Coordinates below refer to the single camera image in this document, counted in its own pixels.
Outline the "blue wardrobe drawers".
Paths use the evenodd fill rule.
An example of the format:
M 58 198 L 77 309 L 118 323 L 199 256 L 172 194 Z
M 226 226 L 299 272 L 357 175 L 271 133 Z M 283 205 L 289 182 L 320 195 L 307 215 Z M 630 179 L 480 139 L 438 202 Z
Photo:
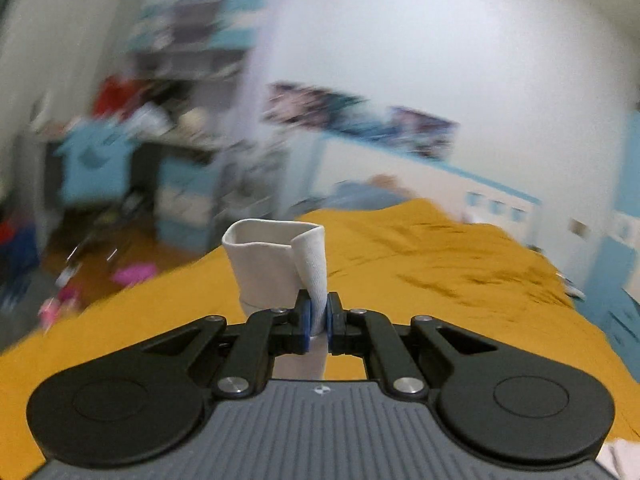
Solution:
M 639 377 L 639 114 L 623 150 L 610 223 L 580 312 L 598 326 L 633 378 Z

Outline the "mustard yellow bed blanket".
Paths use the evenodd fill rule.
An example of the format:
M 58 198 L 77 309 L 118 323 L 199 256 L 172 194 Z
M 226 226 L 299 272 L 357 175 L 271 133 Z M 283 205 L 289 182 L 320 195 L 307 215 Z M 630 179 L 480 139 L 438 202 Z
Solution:
M 374 211 L 319 209 L 330 289 L 345 307 L 396 323 L 426 314 L 591 374 L 615 402 L 611 439 L 639 437 L 639 385 L 565 295 L 555 267 L 489 224 L 452 220 L 428 200 Z M 43 462 L 26 422 L 29 395 L 59 370 L 208 314 L 244 318 L 222 248 L 95 302 L 1 357 L 1 474 L 24 479 Z

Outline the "anime poster strip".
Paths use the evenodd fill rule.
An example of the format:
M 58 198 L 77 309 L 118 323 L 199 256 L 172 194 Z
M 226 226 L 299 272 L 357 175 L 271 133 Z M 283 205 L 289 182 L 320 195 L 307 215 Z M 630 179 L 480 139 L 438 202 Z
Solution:
M 270 84 L 262 119 L 434 160 L 449 156 L 458 128 L 456 122 L 420 110 L 391 106 L 379 113 L 363 96 L 288 81 Z

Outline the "red bag on desk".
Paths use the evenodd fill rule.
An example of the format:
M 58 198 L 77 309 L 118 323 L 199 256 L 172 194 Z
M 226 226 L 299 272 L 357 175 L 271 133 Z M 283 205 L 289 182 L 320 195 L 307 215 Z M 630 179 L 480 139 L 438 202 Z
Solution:
M 144 84 L 135 79 L 111 75 L 100 85 L 93 102 L 91 116 L 94 118 L 129 118 L 140 106 Z

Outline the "pink toy on floor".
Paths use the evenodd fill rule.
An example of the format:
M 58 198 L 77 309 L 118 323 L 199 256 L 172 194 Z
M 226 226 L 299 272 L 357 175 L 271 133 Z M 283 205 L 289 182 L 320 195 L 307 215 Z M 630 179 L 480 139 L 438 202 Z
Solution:
M 158 269 L 155 263 L 131 263 L 129 266 L 116 270 L 111 277 L 111 281 L 122 287 L 131 287 L 155 278 L 157 273 Z

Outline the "cluttered blue white shelf unit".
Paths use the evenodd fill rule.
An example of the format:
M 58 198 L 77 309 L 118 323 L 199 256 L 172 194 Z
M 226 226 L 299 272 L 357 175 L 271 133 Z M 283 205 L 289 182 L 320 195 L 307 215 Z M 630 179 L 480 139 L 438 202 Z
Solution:
M 243 140 L 238 108 L 266 0 L 143 0 L 122 56 L 141 84 L 131 187 L 161 243 L 213 246 L 224 173 Z

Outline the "white small garment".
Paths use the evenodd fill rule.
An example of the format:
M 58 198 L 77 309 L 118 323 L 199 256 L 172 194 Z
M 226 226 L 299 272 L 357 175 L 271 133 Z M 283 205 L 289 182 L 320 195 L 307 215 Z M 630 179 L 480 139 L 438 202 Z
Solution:
M 245 315 L 295 306 L 306 290 L 311 300 L 309 351 L 287 353 L 274 361 L 279 379 L 319 380 L 326 368 L 326 231 L 301 221 L 244 219 L 229 226 L 221 239 L 230 260 Z

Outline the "white blue bed headboard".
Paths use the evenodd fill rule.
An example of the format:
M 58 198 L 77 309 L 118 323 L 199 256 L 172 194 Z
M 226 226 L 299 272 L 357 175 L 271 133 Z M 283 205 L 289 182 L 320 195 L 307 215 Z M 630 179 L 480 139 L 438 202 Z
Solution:
M 413 195 L 431 200 L 450 217 L 464 214 L 505 230 L 524 245 L 537 243 L 541 201 L 525 192 L 416 155 L 323 133 L 311 163 L 310 190 L 326 195 L 343 181 L 392 177 Z

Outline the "blue pillow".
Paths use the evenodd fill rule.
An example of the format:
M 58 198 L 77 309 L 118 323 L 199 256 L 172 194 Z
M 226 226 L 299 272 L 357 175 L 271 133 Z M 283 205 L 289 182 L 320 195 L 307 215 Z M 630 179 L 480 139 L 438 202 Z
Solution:
M 418 198 L 390 174 L 376 174 L 365 181 L 342 181 L 322 200 L 323 209 L 371 211 L 390 208 Z

